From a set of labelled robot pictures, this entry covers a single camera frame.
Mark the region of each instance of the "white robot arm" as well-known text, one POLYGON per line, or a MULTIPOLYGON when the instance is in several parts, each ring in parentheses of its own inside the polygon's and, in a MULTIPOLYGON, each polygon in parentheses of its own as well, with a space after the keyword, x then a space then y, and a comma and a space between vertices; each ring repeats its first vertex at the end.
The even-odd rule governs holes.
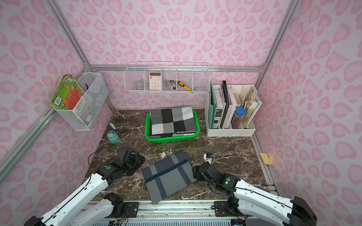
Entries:
POLYGON ((210 161, 194 167, 193 173, 195 179, 209 183, 214 192, 228 196, 226 204, 213 206, 216 213, 255 216, 278 226, 316 226, 317 217, 302 198, 273 195, 235 175, 222 174, 210 161))
POLYGON ((144 163, 145 158, 131 147, 122 147, 117 155, 102 163, 90 177, 59 205, 38 218, 32 216, 24 226, 92 225, 109 215, 125 215, 123 199, 114 193, 104 197, 95 207, 76 216, 99 192, 114 180, 132 175, 144 163))

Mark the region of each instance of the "white wire basket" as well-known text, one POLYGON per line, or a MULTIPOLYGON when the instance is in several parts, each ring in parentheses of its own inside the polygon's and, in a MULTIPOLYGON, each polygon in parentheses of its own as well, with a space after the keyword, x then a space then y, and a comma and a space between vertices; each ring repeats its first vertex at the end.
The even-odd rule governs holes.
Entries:
POLYGON ((145 62, 128 62, 124 73, 125 88, 130 92, 209 93, 210 71, 208 64, 182 63, 182 65, 153 65, 145 62), (161 90, 149 90, 149 73, 161 73, 161 90), (176 90, 166 86, 165 81, 174 81, 176 90), (180 81, 191 91, 177 84, 180 81))
POLYGON ((108 96, 108 90, 102 75, 96 72, 85 72, 79 79, 78 84, 86 91, 74 109, 56 109, 56 111, 74 130, 89 131, 108 96))

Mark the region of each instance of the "marble tabletop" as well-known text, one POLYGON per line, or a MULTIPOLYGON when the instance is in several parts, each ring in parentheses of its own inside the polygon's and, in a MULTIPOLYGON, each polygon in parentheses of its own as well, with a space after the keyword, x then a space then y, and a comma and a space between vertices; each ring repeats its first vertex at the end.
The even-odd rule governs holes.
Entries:
MULTIPOLYGON (((116 155, 122 146, 133 147, 137 153, 146 158, 141 169, 170 156, 176 152, 186 152, 193 166, 203 163, 206 152, 214 154, 214 165, 222 173, 235 174, 246 182, 267 189, 267 184, 249 137, 207 137, 204 109, 197 109, 200 134, 192 140, 174 141, 155 144, 144 136, 146 116, 149 110, 119 110, 112 115, 111 121, 121 142, 113 145, 107 139, 107 132, 98 146, 91 161, 91 169, 95 170, 102 162, 116 155)), ((124 176, 113 182, 105 191, 93 200, 101 200, 105 194, 114 192, 124 200, 149 200, 150 196, 141 170, 132 176, 124 176)), ((180 199, 225 199, 213 193, 206 182, 195 182, 168 197, 170 200, 180 199)))

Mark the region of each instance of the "mounting plate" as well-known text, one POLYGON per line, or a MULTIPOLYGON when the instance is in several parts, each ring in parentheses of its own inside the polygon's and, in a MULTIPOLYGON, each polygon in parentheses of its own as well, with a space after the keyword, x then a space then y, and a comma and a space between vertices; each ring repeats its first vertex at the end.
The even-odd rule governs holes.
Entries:
POLYGON ((233 217, 234 214, 230 213, 227 209, 229 207, 229 204, 227 201, 216 201, 214 202, 215 206, 215 215, 217 217, 233 217))
POLYGON ((138 202, 123 202, 123 203, 125 205, 125 209, 128 209, 128 217, 129 218, 137 217, 139 203, 138 202))
MULTIPOLYGON (((128 217, 129 218, 135 218, 137 217, 138 213, 138 202, 123 202, 125 205, 125 209, 128 209, 128 217)), ((109 215, 107 218, 124 218, 126 216, 126 213, 123 213, 122 215, 115 216, 114 214, 109 215)))

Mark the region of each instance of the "white calculator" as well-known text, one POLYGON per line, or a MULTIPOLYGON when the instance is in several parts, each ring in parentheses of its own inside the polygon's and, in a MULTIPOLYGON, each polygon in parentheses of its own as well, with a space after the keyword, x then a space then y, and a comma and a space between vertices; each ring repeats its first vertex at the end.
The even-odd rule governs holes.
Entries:
POLYGON ((161 73, 150 72, 149 75, 150 90, 161 90, 161 73))

